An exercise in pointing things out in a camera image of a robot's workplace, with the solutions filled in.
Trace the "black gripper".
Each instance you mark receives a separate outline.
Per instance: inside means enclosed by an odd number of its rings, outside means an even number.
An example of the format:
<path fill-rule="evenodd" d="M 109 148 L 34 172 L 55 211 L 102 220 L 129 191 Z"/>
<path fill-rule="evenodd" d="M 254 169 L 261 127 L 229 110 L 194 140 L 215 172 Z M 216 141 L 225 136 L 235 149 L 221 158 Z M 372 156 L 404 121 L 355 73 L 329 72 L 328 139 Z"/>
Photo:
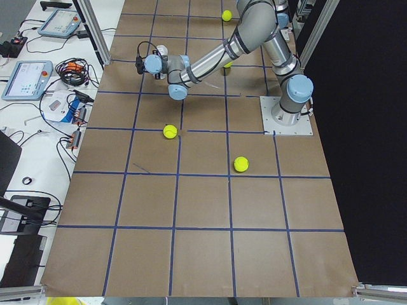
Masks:
<path fill-rule="evenodd" d="M 160 53 L 155 50 L 152 54 L 152 73 L 157 79 L 164 79 L 165 75 L 161 73 L 163 69 L 162 59 L 160 59 Z"/>

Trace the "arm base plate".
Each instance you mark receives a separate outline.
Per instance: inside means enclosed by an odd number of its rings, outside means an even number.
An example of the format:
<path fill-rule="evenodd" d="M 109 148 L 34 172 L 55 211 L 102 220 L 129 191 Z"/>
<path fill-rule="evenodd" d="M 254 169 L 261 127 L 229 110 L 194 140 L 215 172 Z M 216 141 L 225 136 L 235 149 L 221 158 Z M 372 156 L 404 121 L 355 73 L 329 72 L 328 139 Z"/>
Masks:
<path fill-rule="evenodd" d="M 290 114 L 280 107 L 280 97 L 260 96 L 260 108 L 265 135 L 312 136 L 309 115 Z"/>

